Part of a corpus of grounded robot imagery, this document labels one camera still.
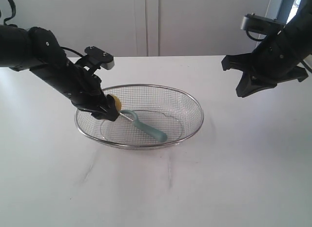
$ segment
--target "wire mesh basket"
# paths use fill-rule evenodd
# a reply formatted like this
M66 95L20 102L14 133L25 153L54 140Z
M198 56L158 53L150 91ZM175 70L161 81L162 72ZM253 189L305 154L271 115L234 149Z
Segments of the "wire mesh basket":
M123 149L157 149L178 144L195 135L204 121L198 101L191 95L170 87L150 84L128 84L103 90L117 96L122 110L135 112L139 120L167 134L158 142L123 117L115 122L97 120L88 112L77 110L75 123L85 136L97 142Z

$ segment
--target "white table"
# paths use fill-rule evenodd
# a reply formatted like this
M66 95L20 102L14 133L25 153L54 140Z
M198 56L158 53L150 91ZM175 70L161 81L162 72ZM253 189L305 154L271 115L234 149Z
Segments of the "white table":
M78 132L75 108L28 71L0 70L0 226L311 227L312 79L236 96L222 56L116 58L102 86L155 83L199 100L176 147L127 151Z

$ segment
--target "robotic arm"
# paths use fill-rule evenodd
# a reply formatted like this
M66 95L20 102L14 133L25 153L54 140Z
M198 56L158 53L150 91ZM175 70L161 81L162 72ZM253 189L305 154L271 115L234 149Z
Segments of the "robotic arm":
M242 29L247 35L251 31L267 36L252 53L227 55L222 61L224 71L233 68L243 72L236 88L239 97L308 77L306 69L311 69L303 60L312 53L312 0L287 25L248 14ZM299 63L306 69L298 67Z
M96 119L115 121L119 116L115 100L104 95L97 69L114 66L114 57L96 47L85 49L86 56L75 64L67 57L51 31L33 27L24 30L0 25L0 66L32 73L71 100L81 111Z

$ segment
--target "yellow object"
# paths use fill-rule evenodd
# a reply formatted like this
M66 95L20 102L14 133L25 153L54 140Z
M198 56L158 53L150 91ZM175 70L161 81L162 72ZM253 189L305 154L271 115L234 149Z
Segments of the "yellow object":
M115 99L115 107L117 111L121 111L121 101L115 95L111 94L111 96Z

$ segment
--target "metal strainer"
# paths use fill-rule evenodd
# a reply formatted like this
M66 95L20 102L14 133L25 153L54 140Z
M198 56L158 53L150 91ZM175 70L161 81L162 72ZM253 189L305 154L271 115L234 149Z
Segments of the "metal strainer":
M88 112L77 110L75 123L85 136L100 143L123 149L157 149L196 134L204 121L198 101L191 95L170 87L150 84L128 84L109 87L106 94L117 96L122 110L134 111L139 120L166 133L168 140L159 143L126 120L97 120Z

